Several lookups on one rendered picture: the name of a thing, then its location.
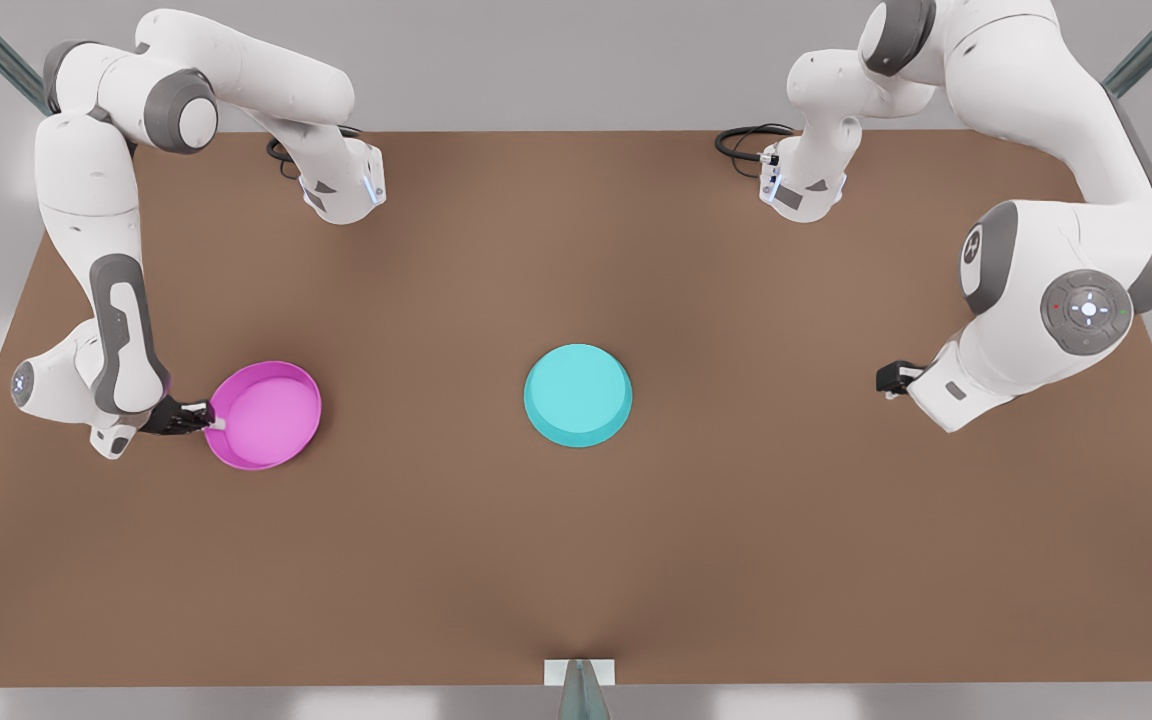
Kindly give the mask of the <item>pink plate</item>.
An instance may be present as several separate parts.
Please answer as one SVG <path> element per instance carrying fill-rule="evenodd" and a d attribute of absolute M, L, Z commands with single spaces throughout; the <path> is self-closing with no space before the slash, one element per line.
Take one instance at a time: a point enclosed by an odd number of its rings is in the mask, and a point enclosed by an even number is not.
<path fill-rule="evenodd" d="M 212 392 L 223 432 L 206 432 L 207 446 L 225 465 L 259 471 L 296 457 L 314 438 L 323 400 L 306 370 L 282 361 L 264 361 L 238 370 Z"/>

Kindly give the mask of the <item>blue plate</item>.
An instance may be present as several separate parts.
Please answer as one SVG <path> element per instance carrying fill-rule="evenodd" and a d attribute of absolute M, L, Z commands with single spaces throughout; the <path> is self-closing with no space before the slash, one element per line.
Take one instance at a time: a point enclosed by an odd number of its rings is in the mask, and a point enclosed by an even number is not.
<path fill-rule="evenodd" d="M 593 447 L 620 432 L 631 414 L 634 388 L 626 367 L 593 344 L 564 344 L 526 373 L 524 409 L 550 442 Z"/>

